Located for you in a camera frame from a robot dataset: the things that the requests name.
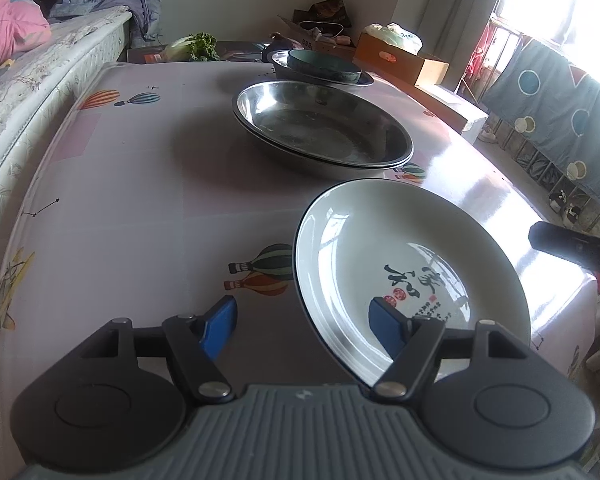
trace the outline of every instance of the curtain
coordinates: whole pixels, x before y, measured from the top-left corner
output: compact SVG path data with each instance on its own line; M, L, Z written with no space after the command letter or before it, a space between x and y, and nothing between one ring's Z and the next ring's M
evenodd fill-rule
M423 51L449 63L443 85L455 90L497 0L429 0L417 34Z

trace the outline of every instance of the blue striped hot air balloon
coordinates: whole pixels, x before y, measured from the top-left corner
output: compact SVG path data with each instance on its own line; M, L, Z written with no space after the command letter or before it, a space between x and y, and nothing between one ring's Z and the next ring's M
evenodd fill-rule
M131 103L133 105L145 105L149 103L155 103L160 100L160 96L158 94L152 94L151 92L142 92L141 94L134 95L129 101L118 101L117 103L113 103L114 106L122 106L127 103Z

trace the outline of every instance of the constellation print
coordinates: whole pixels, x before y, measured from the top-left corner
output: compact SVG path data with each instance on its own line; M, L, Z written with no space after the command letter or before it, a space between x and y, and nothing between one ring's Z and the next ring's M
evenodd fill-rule
M30 215L32 218L35 218L37 215L42 213L47 207L51 207L53 204L55 204L57 202L60 202L59 198L56 198L51 204L45 205L40 211L37 211L35 213L27 213L26 211L23 211L22 215Z

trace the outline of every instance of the orange striped hot air balloon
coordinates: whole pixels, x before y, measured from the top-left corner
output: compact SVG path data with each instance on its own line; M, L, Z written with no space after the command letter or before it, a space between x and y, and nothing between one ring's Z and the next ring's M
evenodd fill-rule
M250 272L246 278L234 282L224 282L224 290L233 288L249 288L264 296L277 296L286 290L287 283L280 282L257 270Z
M112 103L119 97L120 92L118 92L117 90L98 90L97 92L94 92L84 100L84 102L80 106L80 110L86 110L87 108L96 108L98 106L108 105L109 103Z

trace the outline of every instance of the table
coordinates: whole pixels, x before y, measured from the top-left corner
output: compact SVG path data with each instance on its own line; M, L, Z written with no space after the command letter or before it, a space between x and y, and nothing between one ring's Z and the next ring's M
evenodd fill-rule
M113 317L155 326L231 293L238 325L218 365L238 391L353 380L315 337L291 281L241 270L273 244L290 247L305 208L333 185L266 158L233 117L232 96L271 77L257 63L113 63L64 122L2 270L11 301L0 306L1 479L22 467L8 430L14 398ZM415 166L385 177L429 189L483 225L520 276L532 344L568 373L592 342L593 277L531 249L538 213L436 116L380 78L352 91L413 137ZM165 371L159 360L141 365Z

